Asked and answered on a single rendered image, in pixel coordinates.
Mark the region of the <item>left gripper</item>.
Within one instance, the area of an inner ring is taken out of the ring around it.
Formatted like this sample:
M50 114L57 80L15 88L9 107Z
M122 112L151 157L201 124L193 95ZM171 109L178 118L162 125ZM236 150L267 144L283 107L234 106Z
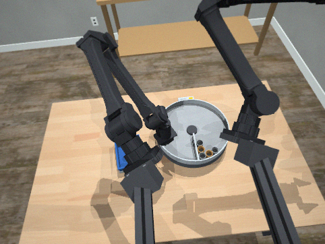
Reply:
M157 134L154 134L154 138L157 140L158 144L160 146L166 146L167 144L170 144L173 140L174 137L177 136L177 133L175 132L175 130L171 127L170 132L164 134L164 133L160 133L160 137L158 137Z

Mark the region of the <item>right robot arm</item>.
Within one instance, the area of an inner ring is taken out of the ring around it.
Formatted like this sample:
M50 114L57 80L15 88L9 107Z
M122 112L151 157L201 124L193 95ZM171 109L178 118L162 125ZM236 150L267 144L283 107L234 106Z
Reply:
M259 117L275 113L280 106L280 100L277 94L267 90L254 73L223 20L219 8L248 3L288 2L325 4L325 0L202 0L198 6L194 16L196 21L200 21L201 25L205 27L236 79L245 99L232 130L224 128L223 133L264 145L266 141L257 138L261 121Z

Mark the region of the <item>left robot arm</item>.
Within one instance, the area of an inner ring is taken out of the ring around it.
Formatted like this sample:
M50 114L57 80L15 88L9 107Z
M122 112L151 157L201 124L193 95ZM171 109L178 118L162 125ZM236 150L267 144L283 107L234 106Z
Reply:
M115 51L118 44L108 32L89 30L76 42L76 46L83 50L102 94L107 112L105 133L124 151L128 164L123 172L127 174L154 158L160 150L157 145L150 148L136 132L142 128L142 120L148 129L156 130L158 137L159 132L170 132L171 122L166 108L155 106L142 92L118 58ZM112 74L137 106L142 120L132 104L122 98Z

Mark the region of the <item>blue open tray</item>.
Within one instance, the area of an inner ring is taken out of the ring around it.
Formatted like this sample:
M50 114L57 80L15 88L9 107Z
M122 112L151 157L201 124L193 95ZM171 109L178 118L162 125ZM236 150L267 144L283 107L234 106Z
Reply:
M119 171L122 171L126 165L128 164L127 161L124 159L125 153L121 149L121 146L117 146L115 143L115 152L116 152L116 158L117 158L117 168Z

